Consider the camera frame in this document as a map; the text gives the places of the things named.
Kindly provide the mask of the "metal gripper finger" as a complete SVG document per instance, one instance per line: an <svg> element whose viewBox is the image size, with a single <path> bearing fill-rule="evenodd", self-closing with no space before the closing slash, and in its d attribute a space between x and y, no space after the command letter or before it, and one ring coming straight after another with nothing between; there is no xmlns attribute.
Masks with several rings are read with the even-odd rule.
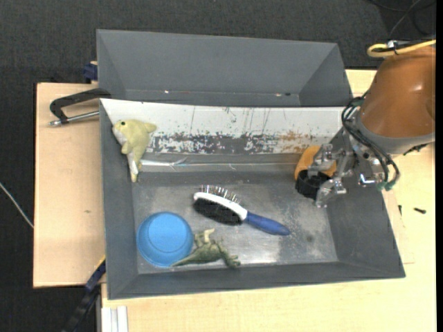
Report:
<svg viewBox="0 0 443 332"><path fill-rule="evenodd" d="M334 146L330 143L323 144L313 156L311 165L307 168L309 177L324 174L333 177L336 173L336 159L333 152Z"/></svg>
<svg viewBox="0 0 443 332"><path fill-rule="evenodd" d="M347 194L347 189L342 178L326 180L318 189L315 205L318 208L326 207L328 202L335 196Z"/></svg>

